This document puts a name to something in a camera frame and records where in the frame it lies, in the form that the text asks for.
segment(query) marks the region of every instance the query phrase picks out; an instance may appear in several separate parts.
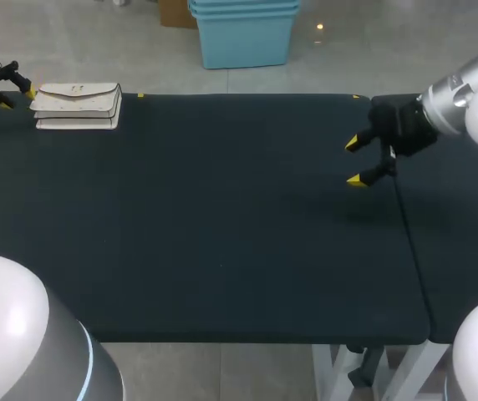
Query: blue plastic bin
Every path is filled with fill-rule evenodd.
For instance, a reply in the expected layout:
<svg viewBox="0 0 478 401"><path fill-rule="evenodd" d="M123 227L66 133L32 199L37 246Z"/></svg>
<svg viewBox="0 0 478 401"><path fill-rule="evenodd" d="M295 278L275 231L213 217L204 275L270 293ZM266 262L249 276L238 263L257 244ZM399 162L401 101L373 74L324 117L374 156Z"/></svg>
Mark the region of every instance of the blue plastic bin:
<svg viewBox="0 0 478 401"><path fill-rule="evenodd" d="M197 0L189 1L189 9L199 15L225 14L225 13L257 13L257 12L278 12L289 11L298 7L298 0L272 2L272 3L248 3L230 5L200 4Z"/></svg>
<svg viewBox="0 0 478 401"><path fill-rule="evenodd" d="M196 5L231 6L240 4L275 4L286 3L284 0L196 0Z"/></svg>
<svg viewBox="0 0 478 401"><path fill-rule="evenodd" d="M206 69L239 69L287 62L289 39L298 7L287 11L199 14L202 58Z"/></svg>

